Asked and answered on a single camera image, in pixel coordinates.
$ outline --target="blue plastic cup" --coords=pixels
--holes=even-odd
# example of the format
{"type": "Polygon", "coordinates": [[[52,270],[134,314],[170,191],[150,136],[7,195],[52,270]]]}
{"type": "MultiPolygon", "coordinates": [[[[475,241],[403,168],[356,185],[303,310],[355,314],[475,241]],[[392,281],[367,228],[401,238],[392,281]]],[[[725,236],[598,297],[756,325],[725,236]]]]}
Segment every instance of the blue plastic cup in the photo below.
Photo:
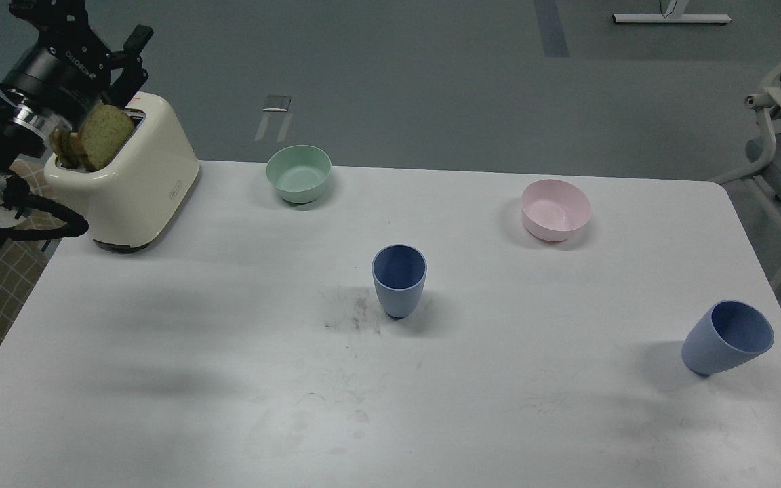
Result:
{"type": "Polygon", "coordinates": [[[722,373],[767,352],[773,329],[765,316],[743,302],[716,303],[685,338],[681,356],[702,376],[722,373]]]}
{"type": "Polygon", "coordinates": [[[418,307],[427,278],[427,260],[414,247],[396,244],[382,249],[372,260],[372,281],[378,301],[394,319],[409,316],[418,307]]]}

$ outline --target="white table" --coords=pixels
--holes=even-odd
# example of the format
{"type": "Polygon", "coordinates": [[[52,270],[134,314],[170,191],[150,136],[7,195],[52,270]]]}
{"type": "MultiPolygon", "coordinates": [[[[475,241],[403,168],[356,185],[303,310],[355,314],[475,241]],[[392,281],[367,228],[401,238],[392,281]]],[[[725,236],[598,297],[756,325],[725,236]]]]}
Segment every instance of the white table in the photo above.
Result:
{"type": "Polygon", "coordinates": [[[548,244],[538,176],[336,167],[292,207],[263,169],[202,163],[146,252],[63,242],[0,349],[0,486],[781,486],[781,311],[719,186],[566,177],[595,214],[548,244]],[[776,343],[703,379],[722,299],[776,343]]]}

